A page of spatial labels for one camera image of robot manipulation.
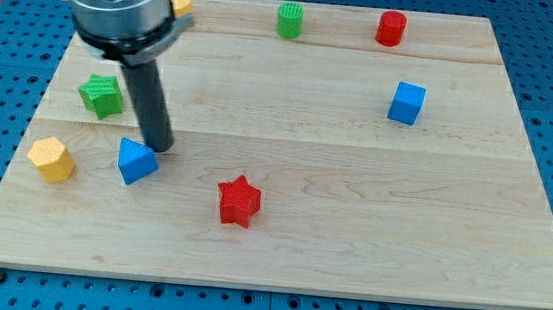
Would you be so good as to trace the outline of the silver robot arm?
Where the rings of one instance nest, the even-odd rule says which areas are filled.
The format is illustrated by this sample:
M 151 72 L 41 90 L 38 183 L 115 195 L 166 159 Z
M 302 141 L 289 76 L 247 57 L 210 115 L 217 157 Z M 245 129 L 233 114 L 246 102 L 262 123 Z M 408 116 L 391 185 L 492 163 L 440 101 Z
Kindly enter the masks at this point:
M 156 59 L 194 25 L 191 0 L 66 0 L 77 34 L 94 55 L 121 65 L 145 145 L 174 136 Z

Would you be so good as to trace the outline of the yellow block behind arm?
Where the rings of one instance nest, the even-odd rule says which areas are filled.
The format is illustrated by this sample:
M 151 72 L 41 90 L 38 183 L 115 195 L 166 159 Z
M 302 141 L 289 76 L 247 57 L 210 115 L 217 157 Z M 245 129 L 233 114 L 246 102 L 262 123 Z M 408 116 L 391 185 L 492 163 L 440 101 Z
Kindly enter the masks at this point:
M 192 0 L 170 0 L 173 8 L 173 15 L 175 19 L 181 16 L 193 13 Z

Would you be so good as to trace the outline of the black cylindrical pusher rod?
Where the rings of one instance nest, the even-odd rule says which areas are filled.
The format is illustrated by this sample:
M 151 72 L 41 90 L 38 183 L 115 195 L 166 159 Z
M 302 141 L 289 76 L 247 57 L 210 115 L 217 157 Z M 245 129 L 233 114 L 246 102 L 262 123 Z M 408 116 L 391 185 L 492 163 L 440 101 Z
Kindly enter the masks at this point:
M 121 70 L 145 145 L 156 153 L 169 150 L 174 136 L 156 61 Z

